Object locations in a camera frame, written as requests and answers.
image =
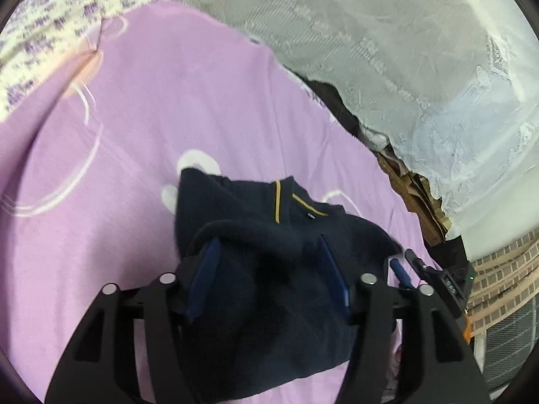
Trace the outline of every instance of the white lace curtain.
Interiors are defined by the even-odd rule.
[[[539,42],[513,0],[182,1],[336,86],[429,179],[448,237],[539,158]]]

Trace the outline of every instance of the white wall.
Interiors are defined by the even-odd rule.
[[[506,246],[539,226],[539,167],[528,171],[486,217],[463,233],[470,261]]]

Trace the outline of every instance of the peach print on sheet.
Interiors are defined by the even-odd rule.
[[[87,54],[87,59],[83,61],[80,69],[72,78],[56,107],[59,110],[66,109],[69,113],[80,118],[85,128],[89,130],[86,135],[91,136],[93,141],[87,144],[87,141],[73,140],[73,153],[77,154],[76,157],[73,157],[73,153],[55,153],[54,148],[49,148],[49,151],[52,152],[51,155],[55,155],[58,163],[68,166],[64,169],[64,175],[55,177],[54,182],[57,183],[57,186],[54,189],[50,190],[50,182],[48,186],[44,186],[40,190],[42,196],[39,197],[36,195],[19,196],[15,201],[8,194],[4,194],[0,205],[8,214],[16,217],[32,217],[52,210],[75,189],[90,168],[98,152],[103,132],[103,125],[95,117],[96,100],[88,88],[90,82],[101,69],[104,60],[104,53],[103,50],[99,49],[99,43],[120,37],[127,30],[128,25],[128,21],[121,16],[105,19],[101,26],[84,35],[78,46],[66,53],[61,62],[51,62],[51,68],[60,68],[69,61]],[[80,101],[76,103],[69,101],[73,95],[78,95]]]

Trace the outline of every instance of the yellow trim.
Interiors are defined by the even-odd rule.
[[[318,214],[318,215],[329,215],[327,213],[321,213],[320,211],[318,211],[317,209],[314,209],[311,205],[309,205],[308,203],[306,203],[305,201],[303,201],[297,194],[293,193],[292,194],[292,197],[297,200],[298,202],[301,203],[301,205],[303,205],[305,208],[311,210],[313,213],[315,214]]]
[[[281,181],[275,181],[276,195],[275,195],[275,221],[280,223],[281,212]]]

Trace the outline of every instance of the folded garment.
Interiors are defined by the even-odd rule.
[[[199,397],[246,398],[347,361],[356,328],[317,272],[318,241],[352,280],[366,272],[386,280],[400,245],[342,206],[313,202],[292,177],[230,181],[189,168],[179,190],[180,255],[213,237],[223,244],[206,310],[183,334]]]

